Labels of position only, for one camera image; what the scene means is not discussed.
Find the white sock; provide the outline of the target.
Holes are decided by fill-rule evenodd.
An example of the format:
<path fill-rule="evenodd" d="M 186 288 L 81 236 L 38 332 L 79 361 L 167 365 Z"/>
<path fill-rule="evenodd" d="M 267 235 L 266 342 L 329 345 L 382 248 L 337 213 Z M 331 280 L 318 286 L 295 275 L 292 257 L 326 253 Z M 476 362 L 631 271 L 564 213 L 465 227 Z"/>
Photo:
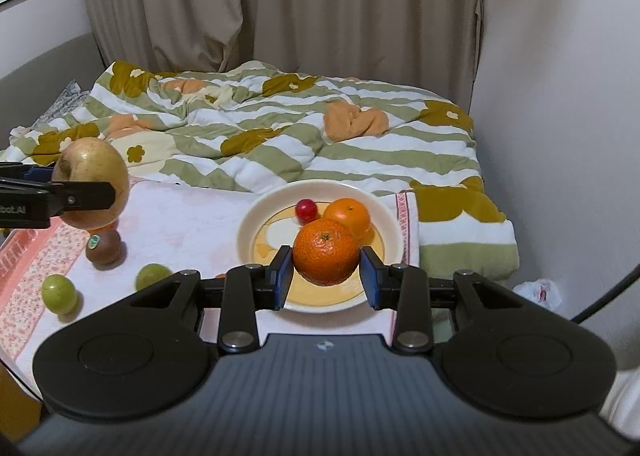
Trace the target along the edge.
<path fill-rule="evenodd" d="M 640 368 L 616 372 L 600 416 L 616 431 L 638 441 L 640 438 Z"/>

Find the red tomato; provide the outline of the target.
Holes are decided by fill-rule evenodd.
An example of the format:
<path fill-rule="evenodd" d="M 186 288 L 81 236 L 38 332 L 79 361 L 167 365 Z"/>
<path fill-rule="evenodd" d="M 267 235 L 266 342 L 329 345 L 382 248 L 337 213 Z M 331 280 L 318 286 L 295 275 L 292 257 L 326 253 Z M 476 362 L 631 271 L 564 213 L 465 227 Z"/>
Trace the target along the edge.
<path fill-rule="evenodd" d="M 295 206 L 295 216 L 302 225 L 314 222 L 318 219 L 319 211 L 317 204 L 309 199 L 304 198 L 297 202 Z"/>

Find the white plastic bag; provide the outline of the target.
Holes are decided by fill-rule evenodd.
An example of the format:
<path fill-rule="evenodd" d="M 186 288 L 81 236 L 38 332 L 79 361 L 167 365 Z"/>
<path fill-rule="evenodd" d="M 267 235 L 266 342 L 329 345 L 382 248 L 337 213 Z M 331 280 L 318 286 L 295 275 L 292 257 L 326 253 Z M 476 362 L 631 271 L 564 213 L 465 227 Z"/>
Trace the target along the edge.
<path fill-rule="evenodd" d="M 520 283 L 514 286 L 512 291 L 514 294 L 552 312 L 559 309 L 562 304 L 562 297 L 555 282 L 545 278 Z"/>

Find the green striped floral blanket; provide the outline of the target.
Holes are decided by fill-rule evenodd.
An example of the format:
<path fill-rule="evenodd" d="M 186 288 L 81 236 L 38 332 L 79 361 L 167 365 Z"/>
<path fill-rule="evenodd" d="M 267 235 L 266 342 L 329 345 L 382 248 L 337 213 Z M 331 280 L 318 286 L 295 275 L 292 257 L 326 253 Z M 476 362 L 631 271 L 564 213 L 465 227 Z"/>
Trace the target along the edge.
<path fill-rule="evenodd" d="M 472 118 L 416 86 L 257 60 L 230 72 L 147 72 L 118 60 L 60 116 L 14 129 L 1 157 L 47 166 L 85 136 L 110 142 L 133 176 L 160 182 L 264 194 L 329 180 L 410 193 L 431 276 L 469 268 L 501 282 L 520 265 L 513 224 L 486 194 Z"/>

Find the green apple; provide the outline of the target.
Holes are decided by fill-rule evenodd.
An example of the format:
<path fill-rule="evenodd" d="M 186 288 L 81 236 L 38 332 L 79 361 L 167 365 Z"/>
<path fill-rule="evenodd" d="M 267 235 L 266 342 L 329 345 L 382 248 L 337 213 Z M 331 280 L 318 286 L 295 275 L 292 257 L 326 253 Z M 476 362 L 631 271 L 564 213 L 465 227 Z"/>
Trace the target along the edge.
<path fill-rule="evenodd" d="M 134 279 L 134 288 L 136 288 L 136 291 L 140 291 L 160 280 L 164 280 L 171 274 L 172 271 L 167 266 L 159 263 L 149 263 L 138 272 Z"/>
<path fill-rule="evenodd" d="M 66 276 L 52 274 L 42 282 L 41 299 L 50 312 L 65 315 L 75 309 L 78 294 L 74 284 Z"/>

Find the brown kiwi with sticker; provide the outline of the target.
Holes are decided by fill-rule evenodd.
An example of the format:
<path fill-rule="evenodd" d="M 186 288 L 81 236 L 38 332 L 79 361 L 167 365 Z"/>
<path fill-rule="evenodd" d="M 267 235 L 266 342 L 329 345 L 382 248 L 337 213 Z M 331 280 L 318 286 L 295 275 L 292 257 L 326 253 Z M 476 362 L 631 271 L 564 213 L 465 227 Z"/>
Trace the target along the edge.
<path fill-rule="evenodd" d="M 109 265 L 122 256 L 122 238 L 114 228 L 97 231 L 86 243 L 87 259 L 96 265 Z"/>

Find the large orange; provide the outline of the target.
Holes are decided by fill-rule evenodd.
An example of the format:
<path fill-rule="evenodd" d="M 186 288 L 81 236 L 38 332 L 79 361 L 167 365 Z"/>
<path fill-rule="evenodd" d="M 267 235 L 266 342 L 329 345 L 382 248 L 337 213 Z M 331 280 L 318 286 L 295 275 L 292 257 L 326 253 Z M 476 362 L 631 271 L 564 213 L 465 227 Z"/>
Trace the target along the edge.
<path fill-rule="evenodd" d="M 364 239 L 371 228 L 371 218 L 367 207 L 354 198 L 334 200 L 324 209 L 322 216 L 344 225 L 358 240 Z"/>

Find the pink floral table cloth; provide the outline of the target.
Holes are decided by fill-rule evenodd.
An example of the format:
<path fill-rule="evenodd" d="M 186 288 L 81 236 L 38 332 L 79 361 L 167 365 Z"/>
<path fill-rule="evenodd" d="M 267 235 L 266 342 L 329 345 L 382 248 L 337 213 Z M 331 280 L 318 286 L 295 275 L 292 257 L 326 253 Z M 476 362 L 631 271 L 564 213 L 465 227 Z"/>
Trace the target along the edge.
<path fill-rule="evenodd" d="M 125 253 L 99 270 L 85 256 L 88 234 L 58 219 L 45 230 L 17 230 L 1 246 L 1 359 L 32 394 L 32 358 L 66 324 L 134 292 L 140 268 L 159 263 L 205 278 L 238 265 L 235 236 L 253 194 L 134 181 L 116 225 Z M 67 276 L 79 292 L 73 314 L 58 317 L 41 301 L 42 281 Z"/>

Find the small mandarin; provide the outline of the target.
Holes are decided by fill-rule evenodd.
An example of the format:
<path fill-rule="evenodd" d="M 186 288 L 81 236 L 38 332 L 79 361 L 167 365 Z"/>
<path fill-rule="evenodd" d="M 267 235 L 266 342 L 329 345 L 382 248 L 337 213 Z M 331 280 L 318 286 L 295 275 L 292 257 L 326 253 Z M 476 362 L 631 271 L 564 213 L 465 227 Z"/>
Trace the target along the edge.
<path fill-rule="evenodd" d="M 93 233 L 96 233 L 96 232 L 102 232 L 102 231 L 107 231 L 107 230 L 117 230 L 118 222 L 119 222 L 119 219 L 116 219 L 113 222 L 111 222 L 109 224 L 106 224 L 106 225 L 103 225 L 100 228 L 95 228 L 92 231 L 93 231 Z"/>
<path fill-rule="evenodd" d="M 328 219 L 304 225 L 295 237 L 292 254 L 296 271 L 317 286 L 348 280 L 360 259 L 358 242 L 349 229 Z"/>

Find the cream bowl with cartoon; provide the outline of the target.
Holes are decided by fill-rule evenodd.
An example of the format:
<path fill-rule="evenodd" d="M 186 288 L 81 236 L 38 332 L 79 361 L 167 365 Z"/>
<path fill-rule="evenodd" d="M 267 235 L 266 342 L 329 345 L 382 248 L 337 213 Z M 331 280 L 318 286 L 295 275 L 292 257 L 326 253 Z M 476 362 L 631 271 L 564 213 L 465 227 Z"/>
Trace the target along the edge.
<path fill-rule="evenodd" d="M 259 197 L 236 234 L 243 264 L 293 255 L 285 309 L 323 314 L 366 302 L 357 256 L 367 247 L 386 264 L 413 264 L 416 204 L 406 193 L 376 197 L 335 181 L 303 181 Z"/>

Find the beige curtain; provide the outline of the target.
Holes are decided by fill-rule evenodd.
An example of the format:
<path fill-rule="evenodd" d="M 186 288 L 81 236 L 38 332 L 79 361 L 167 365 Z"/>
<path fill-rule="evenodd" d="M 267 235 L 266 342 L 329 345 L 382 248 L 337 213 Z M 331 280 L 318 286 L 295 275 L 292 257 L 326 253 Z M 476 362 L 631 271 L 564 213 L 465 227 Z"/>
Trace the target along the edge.
<path fill-rule="evenodd" d="M 285 72 L 422 86 L 471 101 L 482 0 L 86 0 L 107 62 L 152 72 Z"/>

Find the yellow red apple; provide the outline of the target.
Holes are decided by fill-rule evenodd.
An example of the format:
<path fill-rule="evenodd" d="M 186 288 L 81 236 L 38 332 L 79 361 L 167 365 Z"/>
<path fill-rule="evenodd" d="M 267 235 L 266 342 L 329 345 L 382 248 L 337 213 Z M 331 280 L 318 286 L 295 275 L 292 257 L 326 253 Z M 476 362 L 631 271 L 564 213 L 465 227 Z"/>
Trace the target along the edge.
<path fill-rule="evenodd" d="M 56 162 L 54 182 L 109 182 L 116 199 L 106 210 L 64 212 L 61 219 L 73 228 L 92 231 L 116 220 L 129 196 L 129 174 L 125 161 L 110 143 L 98 138 L 78 138 L 62 151 Z"/>

